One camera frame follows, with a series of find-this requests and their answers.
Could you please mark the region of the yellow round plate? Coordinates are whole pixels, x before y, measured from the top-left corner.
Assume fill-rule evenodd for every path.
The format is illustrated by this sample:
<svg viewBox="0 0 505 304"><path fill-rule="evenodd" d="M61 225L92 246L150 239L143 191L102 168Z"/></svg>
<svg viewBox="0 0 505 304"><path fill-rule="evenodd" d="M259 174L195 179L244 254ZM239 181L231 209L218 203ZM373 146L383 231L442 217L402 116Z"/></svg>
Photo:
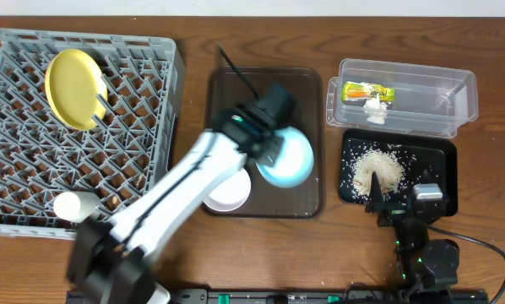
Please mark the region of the yellow round plate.
<svg viewBox="0 0 505 304"><path fill-rule="evenodd" d="M45 74L45 93L61 122L80 131L97 126L93 116L103 119L106 114L99 97L108 96L102 76L95 60L79 49L64 50L51 60Z"/></svg>

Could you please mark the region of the rice pile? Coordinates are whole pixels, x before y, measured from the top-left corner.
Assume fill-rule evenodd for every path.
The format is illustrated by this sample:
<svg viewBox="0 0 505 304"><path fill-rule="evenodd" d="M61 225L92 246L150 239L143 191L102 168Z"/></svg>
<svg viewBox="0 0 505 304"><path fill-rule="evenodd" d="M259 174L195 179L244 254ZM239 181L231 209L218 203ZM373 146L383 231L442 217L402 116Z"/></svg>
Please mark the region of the rice pile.
<svg viewBox="0 0 505 304"><path fill-rule="evenodd" d="M372 174L377 175L384 198L401 194L410 185L410 169L416 156L399 144L352 144L342 155L340 183L343 199L355 204L367 201Z"/></svg>

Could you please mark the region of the dark brown serving tray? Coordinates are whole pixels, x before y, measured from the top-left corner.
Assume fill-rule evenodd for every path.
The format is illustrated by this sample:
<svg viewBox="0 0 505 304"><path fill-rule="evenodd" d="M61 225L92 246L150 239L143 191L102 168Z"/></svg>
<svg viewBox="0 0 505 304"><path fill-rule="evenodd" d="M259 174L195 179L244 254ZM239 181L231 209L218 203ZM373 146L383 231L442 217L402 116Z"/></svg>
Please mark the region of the dark brown serving tray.
<svg viewBox="0 0 505 304"><path fill-rule="evenodd" d="M322 210L325 203L323 180L323 81L311 68L239 67L254 89L264 95L273 85L284 87L296 100L288 124L307 136L314 154L309 177L293 188L279 188L269 184L253 163L245 166L252 190L247 201L238 209L219 212L207 205L202 208L213 216L310 219Z"/></svg>

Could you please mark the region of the black rectangular tray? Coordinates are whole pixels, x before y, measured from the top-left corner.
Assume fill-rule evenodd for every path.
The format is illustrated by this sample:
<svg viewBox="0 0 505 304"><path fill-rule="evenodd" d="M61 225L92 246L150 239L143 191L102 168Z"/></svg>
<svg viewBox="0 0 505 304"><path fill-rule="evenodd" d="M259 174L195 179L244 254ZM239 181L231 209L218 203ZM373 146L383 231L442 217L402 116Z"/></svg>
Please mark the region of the black rectangular tray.
<svg viewBox="0 0 505 304"><path fill-rule="evenodd" d="M368 191L359 194L354 185L356 162L364 155L380 152L397 160L402 177L396 188L383 195L387 203L403 203L419 183L436 183L447 200L447 216L457 213L458 174L457 150L447 139L348 129L342 140L339 174L339 197L351 204L365 204Z"/></svg>

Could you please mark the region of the white paper cup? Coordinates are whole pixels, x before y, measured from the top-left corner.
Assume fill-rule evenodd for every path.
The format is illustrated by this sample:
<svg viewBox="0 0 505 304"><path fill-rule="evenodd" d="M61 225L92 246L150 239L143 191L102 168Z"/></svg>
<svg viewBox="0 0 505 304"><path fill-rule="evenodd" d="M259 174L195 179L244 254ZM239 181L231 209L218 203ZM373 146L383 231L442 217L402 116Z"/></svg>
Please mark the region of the white paper cup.
<svg viewBox="0 0 505 304"><path fill-rule="evenodd" d="M60 219L80 223L98 215L99 197L89 192L64 192L56 196L53 211Z"/></svg>

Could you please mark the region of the white round bowl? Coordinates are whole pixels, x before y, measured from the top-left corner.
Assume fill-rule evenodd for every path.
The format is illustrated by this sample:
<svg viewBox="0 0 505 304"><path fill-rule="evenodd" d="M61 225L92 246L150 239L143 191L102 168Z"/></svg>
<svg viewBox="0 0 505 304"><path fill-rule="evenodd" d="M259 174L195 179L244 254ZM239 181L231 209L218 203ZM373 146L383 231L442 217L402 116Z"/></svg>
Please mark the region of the white round bowl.
<svg viewBox="0 0 505 304"><path fill-rule="evenodd" d="M247 201L251 189L251 178L248 172L241 168L213 190L204 199L204 204L217 212L230 212Z"/></svg>

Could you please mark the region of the light blue round bowl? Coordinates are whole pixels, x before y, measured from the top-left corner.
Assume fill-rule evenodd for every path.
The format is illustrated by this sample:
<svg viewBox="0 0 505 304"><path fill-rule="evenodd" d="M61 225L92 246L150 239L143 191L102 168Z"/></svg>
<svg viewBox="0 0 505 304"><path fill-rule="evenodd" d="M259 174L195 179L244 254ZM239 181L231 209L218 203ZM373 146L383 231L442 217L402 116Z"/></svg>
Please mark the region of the light blue round bowl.
<svg viewBox="0 0 505 304"><path fill-rule="evenodd" d="M257 168L262 177L273 186L296 187L312 172L312 146L307 137L294 127L279 129L275 134L284 140L279 155L272 166L257 164Z"/></svg>

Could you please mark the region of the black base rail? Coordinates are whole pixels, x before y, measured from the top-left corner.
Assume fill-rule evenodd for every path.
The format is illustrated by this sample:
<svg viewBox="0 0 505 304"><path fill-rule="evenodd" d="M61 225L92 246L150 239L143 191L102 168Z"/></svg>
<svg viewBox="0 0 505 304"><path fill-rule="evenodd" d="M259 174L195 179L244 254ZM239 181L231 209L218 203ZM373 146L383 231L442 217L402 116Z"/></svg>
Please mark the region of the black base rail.
<svg viewBox="0 0 505 304"><path fill-rule="evenodd" d="M399 294L351 286L343 292L282 292L231 290L180 290L170 304L327 304L327 303L453 303L487 304L488 295L479 290L416 292L409 300Z"/></svg>

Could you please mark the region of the clear plastic bin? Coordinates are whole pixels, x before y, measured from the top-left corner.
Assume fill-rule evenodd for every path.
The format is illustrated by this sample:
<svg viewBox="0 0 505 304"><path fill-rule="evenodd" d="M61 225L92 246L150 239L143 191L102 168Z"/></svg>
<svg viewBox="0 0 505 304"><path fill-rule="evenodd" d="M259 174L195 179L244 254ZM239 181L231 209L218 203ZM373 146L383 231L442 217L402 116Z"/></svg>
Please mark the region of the clear plastic bin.
<svg viewBox="0 0 505 304"><path fill-rule="evenodd" d="M341 100L347 81L395 89L395 101L384 102L388 107L383 125L367 120L366 100ZM345 59L339 75L329 80L326 121L334 127L454 138L459 127L478 115L476 77L467 70Z"/></svg>

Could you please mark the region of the white tissue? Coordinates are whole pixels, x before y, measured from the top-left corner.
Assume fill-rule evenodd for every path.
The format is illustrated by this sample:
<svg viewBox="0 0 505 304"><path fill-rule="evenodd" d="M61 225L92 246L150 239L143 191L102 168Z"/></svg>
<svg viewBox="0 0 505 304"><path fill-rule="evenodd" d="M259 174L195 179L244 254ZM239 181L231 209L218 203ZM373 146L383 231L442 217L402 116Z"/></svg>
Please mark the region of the white tissue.
<svg viewBox="0 0 505 304"><path fill-rule="evenodd" d="M387 116L388 105L380 101L380 95L367 100L363 111L368 115L367 120L374 124L383 125Z"/></svg>

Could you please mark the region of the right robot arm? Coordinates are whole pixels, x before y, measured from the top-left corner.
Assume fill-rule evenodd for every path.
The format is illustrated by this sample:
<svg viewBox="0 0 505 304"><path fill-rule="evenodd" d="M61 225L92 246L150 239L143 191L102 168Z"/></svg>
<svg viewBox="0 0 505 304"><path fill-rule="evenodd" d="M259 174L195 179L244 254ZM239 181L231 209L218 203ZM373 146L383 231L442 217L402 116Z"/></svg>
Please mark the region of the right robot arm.
<svg viewBox="0 0 505 304"><path fill-rule="evenodd" d="M405 286L398 292L406 303L454 303L450 287L458 283L459 245L431 239L430 224L447 214L448 201L436 183L416 184L398 203L385 200L372 173L366 212L377 215L379 227L395 231L398 268Z"/></svg>

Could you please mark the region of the grey plastic dish rack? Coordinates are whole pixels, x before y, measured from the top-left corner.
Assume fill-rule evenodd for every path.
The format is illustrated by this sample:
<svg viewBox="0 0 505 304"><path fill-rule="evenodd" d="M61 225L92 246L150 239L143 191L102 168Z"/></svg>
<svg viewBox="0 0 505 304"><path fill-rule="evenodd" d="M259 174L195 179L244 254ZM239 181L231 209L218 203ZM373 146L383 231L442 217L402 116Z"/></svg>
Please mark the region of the grey plastic dish rack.
<svg viewBox="0 0 505 304"><path fill-rule="evenodd" d="M169 38L0 28L0 236L71 240L59 193L100 198L108 220L169 170L186 69ZM52 112L44 77L67 49L100 66L105 115L89 131Z"/></svg>

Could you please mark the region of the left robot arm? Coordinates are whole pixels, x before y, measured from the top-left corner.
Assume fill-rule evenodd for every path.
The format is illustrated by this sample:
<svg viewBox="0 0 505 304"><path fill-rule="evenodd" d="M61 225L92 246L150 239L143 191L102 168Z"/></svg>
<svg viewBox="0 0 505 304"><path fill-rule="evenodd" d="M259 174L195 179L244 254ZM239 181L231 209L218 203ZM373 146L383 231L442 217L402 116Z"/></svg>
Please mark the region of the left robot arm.
<svg viewBox="0 0 505 304"><path fill-rule="evenodd" d="M81 222L67 279L95 303L169 302L171 293L155 279L153 263L203 200L248 160L275 163L283 143L275 131L295 104L275 84L256 101L222 111L141 198L106 222Z"/></svg>

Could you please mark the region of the yellow snack wrapper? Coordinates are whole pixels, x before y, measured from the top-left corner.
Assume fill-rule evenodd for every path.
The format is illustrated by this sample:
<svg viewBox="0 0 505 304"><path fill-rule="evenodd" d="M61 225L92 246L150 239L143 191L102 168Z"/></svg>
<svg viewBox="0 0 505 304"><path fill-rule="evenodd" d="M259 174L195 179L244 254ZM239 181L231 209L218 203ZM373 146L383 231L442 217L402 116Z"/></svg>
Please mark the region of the yellow snack wrapper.
<svg viewBox="0 0 505 304"><path fill-rule="evenodd" d="M380 84L347 81L343 85L341 100L370 100L376 97L381 102L394 102L395 89Z"/></svg>

